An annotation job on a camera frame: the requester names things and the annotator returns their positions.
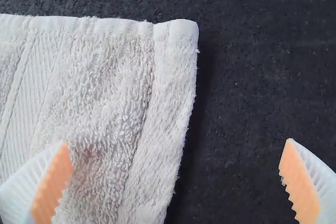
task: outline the gray carpet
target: gray carpet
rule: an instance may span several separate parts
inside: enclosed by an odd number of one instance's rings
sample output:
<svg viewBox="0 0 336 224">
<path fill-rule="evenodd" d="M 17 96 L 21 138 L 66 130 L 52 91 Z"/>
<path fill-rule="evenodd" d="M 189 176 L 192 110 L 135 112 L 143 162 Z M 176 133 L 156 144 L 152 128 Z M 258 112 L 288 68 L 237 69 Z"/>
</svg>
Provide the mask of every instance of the gray carpet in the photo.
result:
<svg viewBox="0 0 336 224">
<path fill-rule="evenodd" d="M 0 0 L 0 12 L 199 24 L 197 98 L 166 223 L 296 223 L 289 136 L 336 169 L 334 0 Z"/>
</svg>

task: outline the towel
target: towel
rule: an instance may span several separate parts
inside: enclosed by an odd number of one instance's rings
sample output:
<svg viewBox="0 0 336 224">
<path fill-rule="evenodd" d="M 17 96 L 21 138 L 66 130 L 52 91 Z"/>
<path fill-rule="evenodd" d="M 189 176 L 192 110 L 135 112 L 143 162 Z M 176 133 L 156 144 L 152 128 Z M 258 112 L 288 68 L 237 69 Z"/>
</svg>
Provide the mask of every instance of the towel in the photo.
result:
<svg viewBox="0 0 336 224">
<path fill-rule="evenodd" d="M 53 223 L 162 223 L 195 97 L 198 27 L 0 15 L 0 184 L 66 141 Z"/>
</svg>

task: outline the black carpet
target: black carpet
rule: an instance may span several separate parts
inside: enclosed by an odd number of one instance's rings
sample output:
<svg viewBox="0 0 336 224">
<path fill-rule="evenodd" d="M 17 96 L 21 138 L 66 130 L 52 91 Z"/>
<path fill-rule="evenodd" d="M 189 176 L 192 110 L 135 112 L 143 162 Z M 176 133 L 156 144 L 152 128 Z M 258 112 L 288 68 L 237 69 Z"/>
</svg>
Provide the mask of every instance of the black carpet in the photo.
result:
<svg viewBox="0 0 336 224">
<path fill-rule="evenodd" d="M 0 12 L 198 23 L 166 224 L 296 223 L 277 168 L 290 136 L 336 169 L 335 0 L 0 0 Z"/>
</svg>

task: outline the dark carpet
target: dark carpet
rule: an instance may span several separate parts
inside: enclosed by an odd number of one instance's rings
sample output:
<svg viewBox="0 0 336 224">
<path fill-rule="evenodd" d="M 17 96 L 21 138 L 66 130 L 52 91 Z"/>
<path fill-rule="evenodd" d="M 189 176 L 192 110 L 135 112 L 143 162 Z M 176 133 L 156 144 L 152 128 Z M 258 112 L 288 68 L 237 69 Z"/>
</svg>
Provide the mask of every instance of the dark carpet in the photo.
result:
<svg viewBox="0 0 336 224">
<path fill-rule="evenodd" d="M 293 137 L 336 169 L 335 0 L 0 0 L 0 12 L 199 25 L 197 97 L 171 223 L 296 223 Z"/>
</svg>

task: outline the towel fold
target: towel fold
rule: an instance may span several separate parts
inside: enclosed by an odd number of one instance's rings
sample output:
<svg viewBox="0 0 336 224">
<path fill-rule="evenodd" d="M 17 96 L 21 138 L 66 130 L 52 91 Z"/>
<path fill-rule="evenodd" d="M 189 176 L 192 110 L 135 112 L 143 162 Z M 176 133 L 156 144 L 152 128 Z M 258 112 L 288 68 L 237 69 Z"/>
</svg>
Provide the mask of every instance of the towel fold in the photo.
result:
<svg viewBox="0 0 336 224">
<path fill-rule="evenodd" d="M 53 223 L 162 223 L 195 97 L 189 20 L 0 15 L 0 184 L 66 141 Z"/>
</svg>

